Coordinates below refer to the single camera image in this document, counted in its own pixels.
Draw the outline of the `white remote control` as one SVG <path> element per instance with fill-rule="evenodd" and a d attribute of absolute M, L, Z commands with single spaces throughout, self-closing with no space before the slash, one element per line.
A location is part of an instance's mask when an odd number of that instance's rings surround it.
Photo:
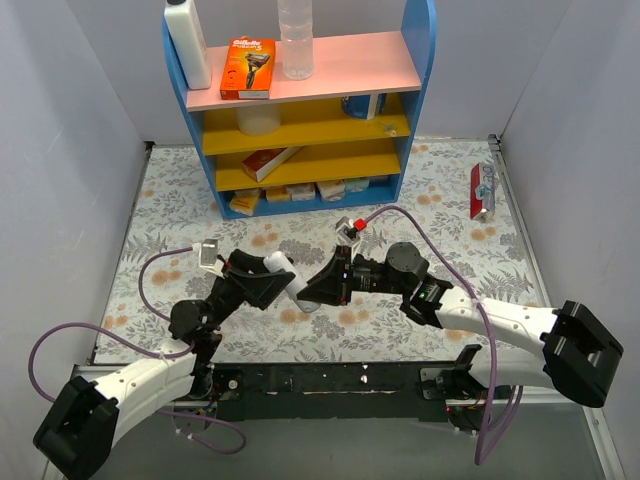
<path fill-rule="evenodd" d="M 263 264 L 270 273 L 284 270 L 294 274 L 294 279 L 287 285 L 285 292 L 302 312 L 312 313 L 320 307 L 319 303 L 300 300 L 298 298 L 298 293 L 307 287 L 308 284 L 294 267 L 293 261 L 290 260 L 282 251 L 275 251 L 271 255 L 265 257 Z"/>

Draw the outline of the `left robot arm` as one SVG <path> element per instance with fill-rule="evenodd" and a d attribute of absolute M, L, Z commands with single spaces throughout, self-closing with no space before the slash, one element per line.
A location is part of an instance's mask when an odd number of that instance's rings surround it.
<path fill-rule="evenodd" d="M 134 426 L 167 403 L 205 398 L 213 386 L 210 361 L 219 326 L 242 304 L 266 309 L 300 278 L 280 251 L 256 257 L 234 250 L 208 264 L 215 275 L 205 299 L 171 309 L 170 338 L 142 359 L 106 376 L 76 376 L 52 398 L 33 444 L 68 479 L 88 479 Z"/>

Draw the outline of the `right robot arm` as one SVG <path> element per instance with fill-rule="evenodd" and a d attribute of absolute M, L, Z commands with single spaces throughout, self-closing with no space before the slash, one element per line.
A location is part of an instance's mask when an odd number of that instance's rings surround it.
<path fill-rule="evenodd" d="M 355 292 L 397 294 L 401 311 L 419 325 L 472 332 L 511 345 L 497 355 L 479 351 L 453 371 L 453 387 L 464 397 L 475 397 L 495 383 L 552 388 L 580 405 L 604 406 L 624 349 L 585 305 L 566 301 L 553 309 L 474 300 L 428 269 L 428 261 L 409 242 L 393 244 L 383 262 L 339 246 L 297 297 L 343 306 Z"/>

